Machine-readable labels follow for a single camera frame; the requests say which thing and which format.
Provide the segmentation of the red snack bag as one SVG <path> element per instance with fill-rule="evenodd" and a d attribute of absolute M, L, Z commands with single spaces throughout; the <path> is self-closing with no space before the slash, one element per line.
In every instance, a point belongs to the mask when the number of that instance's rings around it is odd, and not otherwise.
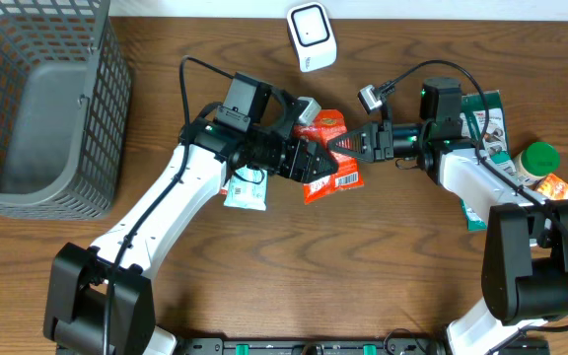
<path fill-rule="evenodd" d="M 329 140 L 346 133 L 347 128 L 343 114 L 337 109 L 322 109 L 309 126 L 294 128 L 294 136 L 320 143 L 327 149 Z M 337 191 L 348 190 L 365 185 L 360 177 L 359 166 L 354 158 L 331 152 L 338 163 L 338 171 L 329 177 L 323 177 L 304 185 L 306 204 L 313 203 Z"/>

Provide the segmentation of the white small packet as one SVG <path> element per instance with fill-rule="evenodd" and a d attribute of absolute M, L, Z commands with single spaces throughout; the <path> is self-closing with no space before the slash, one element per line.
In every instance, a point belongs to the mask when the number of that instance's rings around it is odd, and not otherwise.
<path fill-rule="evenodd" d="M 221 188 L 226 195 L 226 207 L 248 210 L 266 210 L 268 176 L 265 170 L 242 167 Z"/>

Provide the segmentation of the green white 3M package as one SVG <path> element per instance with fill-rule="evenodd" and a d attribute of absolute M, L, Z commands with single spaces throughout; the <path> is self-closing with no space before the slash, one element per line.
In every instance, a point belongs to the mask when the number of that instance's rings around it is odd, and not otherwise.
<path fill-rule="evenodd" d="M 506 174 L 514 177 L 517 170 L 512 162 L 508 148 L 508 134 L 505 112 L 499 91 L 484 93 L 487 100 L 489 120 L 483 136 L 483 150 L 494 164 Z M 485 123 L 485 109 L 479 94 L 469 94 L 461 98 L 461 135 L 477 139 L 481 136 Z"/>

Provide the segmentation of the green lid jar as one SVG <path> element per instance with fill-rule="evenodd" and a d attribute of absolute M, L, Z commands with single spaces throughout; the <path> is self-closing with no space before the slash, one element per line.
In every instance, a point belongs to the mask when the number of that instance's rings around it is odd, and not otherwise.
<path fill-rule="evenodd" d="M 534 185 L 560 166 L 560 154 L 546 142 L 534 142 L 519 153 L 513 163 L 521 184 Z"/>

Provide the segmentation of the orange Kleenex tissue pack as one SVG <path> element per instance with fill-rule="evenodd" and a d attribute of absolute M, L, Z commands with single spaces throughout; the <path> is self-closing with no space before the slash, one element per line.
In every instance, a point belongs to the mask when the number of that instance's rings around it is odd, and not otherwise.
<path fill-rule="evenodd" d="M 550 200 L 568 200 L 568 183 L 555 174 L 547 175 L 535 191 Z"/>

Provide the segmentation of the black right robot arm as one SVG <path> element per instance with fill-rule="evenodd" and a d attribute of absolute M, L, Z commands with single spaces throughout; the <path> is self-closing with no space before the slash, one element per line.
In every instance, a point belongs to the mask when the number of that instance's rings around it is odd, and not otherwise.
<path fill-rule="evenodd" d="M 457 111 L 396 125 L 385 109 L 382 121 L 337 136 L 328 147 L 367 163 L 414 158 L 486 224 L 482 297 L 429 352 L 498 354 L 530 331 L 567 332 L 568 200 L 520 185 L 462 127 Z"/>

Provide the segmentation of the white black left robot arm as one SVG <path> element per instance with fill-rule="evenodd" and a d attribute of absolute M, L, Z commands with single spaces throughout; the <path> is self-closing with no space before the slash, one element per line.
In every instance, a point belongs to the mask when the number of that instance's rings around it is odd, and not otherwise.
<path fill-rule="evenodd" d="M 321 144 L 293 134 L 319 113 L 313 98 L 235 74 L 223 102 L 187 121 L 168 165 L 133 208 L 89 247 L 68 243 L 54 258 L 43 333 L 57 353 L 174 353 L 178 339 L 157 325 L 153 297 L 169 251 L 240 168 L 301 183 L 336 173 Z"/>

